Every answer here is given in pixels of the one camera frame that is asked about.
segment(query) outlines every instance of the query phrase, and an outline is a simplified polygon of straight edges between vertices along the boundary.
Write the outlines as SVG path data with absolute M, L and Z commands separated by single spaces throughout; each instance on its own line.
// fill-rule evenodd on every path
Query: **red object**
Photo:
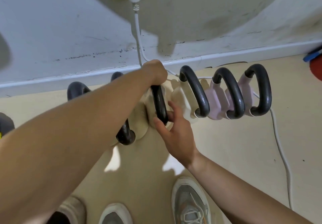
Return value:
M 322 81 L 322 55 L 310 61 L 310 69 L 313 75 Z

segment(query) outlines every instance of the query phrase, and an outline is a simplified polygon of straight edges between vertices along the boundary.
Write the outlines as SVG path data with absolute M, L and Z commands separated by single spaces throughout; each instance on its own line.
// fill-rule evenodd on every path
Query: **beige floor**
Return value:
M 293 174 L 293 206 L 314 223 L 322 223 L 322 145 L 320 123 L 322 82 L 309 71 L 302 56 L 261 61 L 270 76 L 273 109 L 278 131 Z M 236 79 L 250 64 L 227 65 Z M 198 71 L 212 76 L 216 68 Z M 252 81 L 257 90 L 255 79 Z M 176 86 L 167 81 L 168 90 Z M 66 101 L 66 91 L 0 99 L 1 112 L 16 126 Z M 284 165 L 273 134 L 272 119 L 262 117 L 212 121 L 200 119 L 192 125 L 199 150 L 245 181 L 288 206 Z M 123 202 L 135 223 L 173 223 L 171 189 L 178 176 L 163 171 L 167 150 L 157 132 L 149 128 L 145 137 L 130 146 L 118 146 L 120 167 L 104 172 L 111 154 L 105 153 L 74 194 L 86 204 L 88 224 L 96 224 L 103 209 Z M 209 199 L 213 223 L 229 223 Z

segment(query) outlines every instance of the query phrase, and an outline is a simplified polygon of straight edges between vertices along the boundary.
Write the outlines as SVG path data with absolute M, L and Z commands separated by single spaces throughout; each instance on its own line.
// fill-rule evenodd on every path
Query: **hand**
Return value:
M 173 112 L 168 111 L 169 121 L 173 122 L 171 130 L 168 131 L 163 122 L 157 117 L 153 118 L 153 122 L 169 153 L 184 167 L 188 168 L 194 157 L 199 153 L 196 148 L 194 134 L 190 122 L 184 119 L 181 108 L 172 101 L 169 101 L 168 105 L 173 109 Z
M 145 71 L 148 76 L 151 76 L 151 85 L 161 85 L 168 77 L 168 72 L 165 70 L 162 62 L 158 59 L 153 59 L 144 63 L 142 70 Z

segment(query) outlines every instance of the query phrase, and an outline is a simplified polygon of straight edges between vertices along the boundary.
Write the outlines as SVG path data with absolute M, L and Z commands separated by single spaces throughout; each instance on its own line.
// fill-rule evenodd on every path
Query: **kettlebell handle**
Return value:
M 85 84 L 81 82 L 72 82 L 67 88 L 67 100 L 72 100 L 90 91 L 91 90 Z
M 163 98 L 162 87 L 160 85 L 151 86 L 156 116 L 166 125 L 169 121 L 166 103 Z
M 258 107 L 251 108 L 251 114 L 253 116 L 265 115 L 272 106 L 272 90 L 271 83 L 268 77 L 267 71 L 261 64 L 254 64 L 245 71 L 245 76 L 252 78 L 256 75 L 258 90 L 260 93 L 260 102 Z
M 183 66 L 180 69 L 179 79 L 182 82 L 188 81 L 192 92 L 197 100 L 199 108 L 196 109 L 195 115 L 199 118 L 207 117 L 210 113 L 210 105 L 207 96 L 194 71 L 189 66 Z
M 226 112 L 227 117 L 229 119 L 239 119 L 245 113 L 245 103 L 242 92 L 240 91 L 238 83 L 233 74 L 225 67 L 221 67 L 215 72 L 214 76 L 212 77 L 212 81 L 215 84 L 220 84 L 222 78 L 227 85 L 232 103 L 234 105 L 234 110 L 228 110 Z
M 111 81 L 119 78 L 122 75 L 122 72 L 113 73 Z M 130 145 L 135 141 L 135 133 L 130 129 L 128 119 L 126 119 L 118 134 L 116 134 L 116 139 L 123 145 Z

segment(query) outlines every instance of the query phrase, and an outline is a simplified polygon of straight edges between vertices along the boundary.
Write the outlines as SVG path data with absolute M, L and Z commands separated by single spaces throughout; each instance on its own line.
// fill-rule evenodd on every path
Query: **white wall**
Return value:
M 160 60 L 322 34 L 322 0 L 143 0 L 140 14 Z M 127 1 L 0 0 L 0 83 L 138 64 L 131 22 Z

